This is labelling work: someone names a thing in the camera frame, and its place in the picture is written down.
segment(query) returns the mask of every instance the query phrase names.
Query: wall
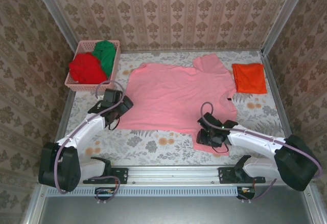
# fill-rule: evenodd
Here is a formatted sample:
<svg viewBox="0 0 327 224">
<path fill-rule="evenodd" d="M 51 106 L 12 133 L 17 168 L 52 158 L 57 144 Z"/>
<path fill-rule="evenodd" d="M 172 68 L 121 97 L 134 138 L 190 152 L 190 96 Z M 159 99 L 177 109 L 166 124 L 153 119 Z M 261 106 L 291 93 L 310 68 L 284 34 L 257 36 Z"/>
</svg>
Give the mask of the wall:
<svg viewBox="0 0 327 224">
<path fill-rule="evenodd" d="M 260 49 L 285 0 L 55 0 L 76 41 L 122 50 Z"/>
<path fill-rule="evenodd" d="M 53 141 L 72 58 L 42 0 L 0 0 L 0 223 L 19 223 Z"/>
<path fill-rule="evenodd" d="M 299 0 L 268 54 L 292 132 L 327 170 L 327 0 Z M 327 206 L 327 174 L 318 181 Z"/>
</svg>

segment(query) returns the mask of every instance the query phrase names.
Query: folded orange cloth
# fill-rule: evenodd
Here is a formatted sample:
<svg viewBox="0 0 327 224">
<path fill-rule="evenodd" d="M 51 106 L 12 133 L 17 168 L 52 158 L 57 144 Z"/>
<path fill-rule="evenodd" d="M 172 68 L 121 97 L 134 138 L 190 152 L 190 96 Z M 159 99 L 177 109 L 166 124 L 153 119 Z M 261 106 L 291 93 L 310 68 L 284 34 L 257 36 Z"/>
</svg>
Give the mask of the folded orange cloth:
<svg viewBox="0 0 327 224">
<path fill-rule="evenodd" d="M 232 68 L 238 93 L 267 93 L 264 66 L 262 64 L 232 64 Z"/>
</svg>

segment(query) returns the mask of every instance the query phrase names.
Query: plastic basket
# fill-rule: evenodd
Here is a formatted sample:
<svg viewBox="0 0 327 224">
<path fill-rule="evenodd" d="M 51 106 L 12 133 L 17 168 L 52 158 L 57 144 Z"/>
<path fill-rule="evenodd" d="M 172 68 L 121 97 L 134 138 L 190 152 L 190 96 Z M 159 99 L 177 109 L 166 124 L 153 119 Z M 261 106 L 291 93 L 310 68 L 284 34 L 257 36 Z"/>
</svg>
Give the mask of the plastic basket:
<svg viewBox="0 0 327 224">
<path fill-rule="evenodd" d="M 103 41 L 103 40 L 80 41 L 78 43 L 75 56 L 80 53 L 92 52 L 98 41 Z M 108 41 L 111 42 L 114 45 L 114 48 L 116 49 L 116 56 L 115 56 L 114 62 L 113 62 L 112 73 L 108 79 L 108 80 L 114 80 L 116 77 L 117 70 L 118 70 L 118 62 L 119 62 L 119 57 L 121 54 L 121 47 L 120 47 L 120 42 L 118 40 L 108 40 Z M 98 84 L 81 84 L 81 83 L 75 82 L 69 72 L 68 72 L 68 75 L 65 80 L 65 85 L 73 91 L 95 91 L 98 86 Z M 99 91 L 104 91 L 104 90 L 106 90 L 106 88 L 113 88 L 113 87 L 114 87 L 114 83 L 103 84 L 99 87 Z"/>
</svg>

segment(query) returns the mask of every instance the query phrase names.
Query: floral tablecloth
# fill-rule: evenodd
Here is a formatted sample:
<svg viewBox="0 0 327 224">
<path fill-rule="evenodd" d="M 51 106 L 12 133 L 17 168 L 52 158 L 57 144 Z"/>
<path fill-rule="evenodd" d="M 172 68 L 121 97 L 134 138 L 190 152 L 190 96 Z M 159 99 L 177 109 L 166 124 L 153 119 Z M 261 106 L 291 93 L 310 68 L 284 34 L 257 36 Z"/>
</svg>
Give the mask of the floral tablecloth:
<svg viewBox="0 0 327 224">
<path fill-rule="evenodd" d="M 143 62 L 158 62 L 192 66 L 192 60 L 210 52 L 121 54 L 116 80 L 127 86 L 129 74 Z M 216 52 L 232 74 L 232 63 L 261 63 L 258 51 Z M 265 95 L 239 94 L 233 96 L 238 110 L 237 122 L 267 135 L 283 137 L 284 132 L 266 78 L 268 93 Z M 67 133 L 72 131 L 95 105 L 92 92 L 77 92 L 69 119 Z M 192 139 L 173 131 L 103 130 L 82 150 L 82 159 L 100 156 L 110 159 L 113 165 L 219 165 L 235 164 L 245 154 L 258 156 L 242 147 L 232 146 L 229 156 L 195 151 Z"/>
</svg>

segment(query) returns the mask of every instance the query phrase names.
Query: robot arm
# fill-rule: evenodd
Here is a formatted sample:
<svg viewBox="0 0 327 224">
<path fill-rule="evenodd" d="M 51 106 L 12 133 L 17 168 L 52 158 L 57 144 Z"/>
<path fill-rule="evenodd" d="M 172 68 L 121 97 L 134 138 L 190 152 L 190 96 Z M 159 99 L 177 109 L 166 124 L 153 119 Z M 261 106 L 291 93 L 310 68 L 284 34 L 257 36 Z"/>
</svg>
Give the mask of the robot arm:
<svg viewBox="0 0 327 224">
<path fill-rule="evenodd" d="M 91 158 L 87 162 L 80 162 L 79 155 L 87 143 L 101 130 L 109 126 L 114 120 L 126 113 L 133 102 L 125 96 L 116 108 L 102 113 L 89 121 L 91 117 L 107 110 L 117 104 L 121 99 L 122 92 L 106 89 L 104 99 L 99 101 L 88 111 L 88 115 L 70 134 L 59 140 L 57 143 L 46 143 L 42 149 L 41 163 L 39 170 L 39 182 L 48 186 L 55 187 L 54 165 L 55 157 L 59 148 L 69 139 L 61 152 L 61 159 L 58 162 L 58 184 L 62 190 L 73 191 L 79 182 L 95 177 L 102 176 L 104 171 L 111 169 L 110 161 L 100 158 Z"/>
<path fill-rule="evenodd" d="M 206 113 L 204 118 L 210 124 L 222 129 L 213 128 L 203 118 L 199 119 L 198 123 L 203 127 L 197 136 L 199 144 L 212 147 L 221 147 L 222 144 L 242 146 L 266 157 L 257 159 L 243 156 L 239 161 L 239 163 L 242 161 L 241 166 L 239 163 L 236 165 L 236 173 L 240 178 L 246 174 L 249 177 L 282 179 L 291 188 L 304 191 L 318 170 L 318 159 L 297 136 L 291 135 L 288 138 L 267 136 L 233 121 L 228 120 L 222 124 L 210 113 Z"/>
<path fill-rule="evenodd" d="M 118 120 L 132 106 L 132 101 L 125 96 L 123 102 L 114 109 L 104 112 L 109 107 L 117 104 L 122 96 L 122 92 L 107 89 L 104 100 L 99 101 L 88 111 L 83 123 L 85 126 L 78 126 L 65 138 L 57 143 L 46 143 L 42 150 L 39 182 L 55 187 L 54 165 L 55 157 L 59 148 L 69 139 L 64 146 L 60 161 L 57 167 L 57 180 L 60 188 L 65 191 L 73 191 L 79 182 L 95 177 L 110 175 L 111 165 L 109 160 L 101 158 L 91 158 L 88 162 L 80 162 L 79 155 L 86 144 L 101 130 L 109 126 L 114 120 Z M 102 113 L 100 116 L 90 120 L 94 115 Z M 288 138 L 274 138 L 267 135 L 246 129 L 233 121 L 226 121 L 222 124 L 211 114 L 203 116 L 217 128 L 209 126 L 203 118 L 199 119 L 199 124 L 203 127 L 198 133 L 197 143 L 210 147 L 221 147 L 222 144 L 242 146 L 264 155 L 265 159 L 257 159 L 251 156 L 243 156 L 235 166 L 235 172 L 242 182 L 242 176 L 282 179 L 287 185 L 295 190 L 303 191 L 310 180 L 315 175 L 318 167 L 308 157 L 298 152 L 294 152 L 288 147 L 295 147 L 316 160 L 312 151 L 306 144 L 296 136 Z"/>
</svg>

